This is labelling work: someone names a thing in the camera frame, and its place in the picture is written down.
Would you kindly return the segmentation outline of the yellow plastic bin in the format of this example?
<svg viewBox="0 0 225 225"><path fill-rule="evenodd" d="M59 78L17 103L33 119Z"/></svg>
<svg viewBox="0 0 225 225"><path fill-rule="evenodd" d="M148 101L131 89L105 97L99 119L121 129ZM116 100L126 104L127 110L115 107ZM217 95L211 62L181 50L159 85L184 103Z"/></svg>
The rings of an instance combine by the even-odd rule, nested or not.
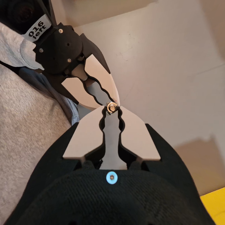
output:
<svg viewBox="0 0 225 225"><path fill-rule="evenodd" d="M216 225L225 224L225 188L200 196L207 212Z"/></svg>

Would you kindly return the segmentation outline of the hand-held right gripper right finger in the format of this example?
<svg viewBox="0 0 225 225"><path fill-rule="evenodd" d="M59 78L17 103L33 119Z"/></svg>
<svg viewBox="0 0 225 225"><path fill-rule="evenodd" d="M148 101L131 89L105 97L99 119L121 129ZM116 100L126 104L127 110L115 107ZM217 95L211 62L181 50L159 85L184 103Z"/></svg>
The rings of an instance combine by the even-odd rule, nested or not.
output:
<svg viewBox="0 0 225 225"><path fill-rule="evenodd" d="M120 137L125 151L134 156L135 160L160 160L144 121L123 106L120 110L121 120L124 122Z"/></svg>

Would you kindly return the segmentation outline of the person's striped shirt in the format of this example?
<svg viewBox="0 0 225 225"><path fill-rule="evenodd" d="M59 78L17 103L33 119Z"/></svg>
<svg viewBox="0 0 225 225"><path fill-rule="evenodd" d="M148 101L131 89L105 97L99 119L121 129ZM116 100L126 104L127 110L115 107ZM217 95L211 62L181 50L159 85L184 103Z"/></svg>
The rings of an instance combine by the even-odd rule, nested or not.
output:
<svg viewBox="0 0 225 225"><path fill-rule="evenodd" d="M77 104L75 104L69 98L58 93L51 86L51 84L43 74L39 74L36 71L28 69L26 67L22 67L19 70L19 76L36 90L55 99L61 106L64 114L66 115L71 125L74 125L75 123L80 121Z"/></svg>

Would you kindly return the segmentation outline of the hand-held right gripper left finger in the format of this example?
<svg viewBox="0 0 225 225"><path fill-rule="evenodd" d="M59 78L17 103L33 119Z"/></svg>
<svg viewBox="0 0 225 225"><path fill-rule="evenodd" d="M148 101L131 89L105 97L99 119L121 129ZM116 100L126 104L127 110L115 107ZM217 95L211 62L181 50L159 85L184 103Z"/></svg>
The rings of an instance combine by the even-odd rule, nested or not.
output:
<svg viewBox="0 0 225 225"><path fill-rule="evenodd" d="M64 159L85 160L89 153L103 143L103 132L100 129L100 120L103 118L104 106L84 116L63 154Z"/></svg>

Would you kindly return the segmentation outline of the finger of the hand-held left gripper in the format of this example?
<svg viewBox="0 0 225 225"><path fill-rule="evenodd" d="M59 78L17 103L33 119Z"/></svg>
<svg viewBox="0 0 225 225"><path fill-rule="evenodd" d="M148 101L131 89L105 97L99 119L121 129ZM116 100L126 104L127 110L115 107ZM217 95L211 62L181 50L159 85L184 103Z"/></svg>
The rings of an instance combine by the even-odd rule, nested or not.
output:
<svg viewBox="0 0 225 225"><path fill-rule="evenodd" d="M84 108L99 108L102 106L93 95L91 95L83 80L78 77L66 78L62 85Z"/></svg>
<svg viewBox="0 0 225 225"><path fill-rule="evenodd" d="M101 89L120 107L120 98L112 75L107 72L93 54L86 59L84 71L88 76L96 79Z"/></svg>

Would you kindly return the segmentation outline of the grey desk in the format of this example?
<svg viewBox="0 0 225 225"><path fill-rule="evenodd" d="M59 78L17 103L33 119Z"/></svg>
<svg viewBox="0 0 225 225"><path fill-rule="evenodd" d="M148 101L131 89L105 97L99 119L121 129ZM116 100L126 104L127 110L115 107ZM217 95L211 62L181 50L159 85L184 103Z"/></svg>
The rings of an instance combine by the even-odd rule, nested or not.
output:
<svg viewBox="0 0 225 225"><path fill-rule="evenodd" d="M53 0L103 53L123 107L180 155L200 195L225 186L225 1Z"/></svg>

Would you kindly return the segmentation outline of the person's left forearm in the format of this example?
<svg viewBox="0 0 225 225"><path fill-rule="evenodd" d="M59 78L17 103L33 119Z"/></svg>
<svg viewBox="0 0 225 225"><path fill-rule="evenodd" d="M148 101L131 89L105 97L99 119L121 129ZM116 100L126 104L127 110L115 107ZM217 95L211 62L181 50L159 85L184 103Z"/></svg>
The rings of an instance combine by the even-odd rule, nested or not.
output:
<svg viewBox="0 0 225 225"><path fill-rule="evenodd" d="M9 27L0 23L0 60L14 67L28 67L30 69L44 70L43 66L36 62L36 54L33 51L36 45Z"/></svg>

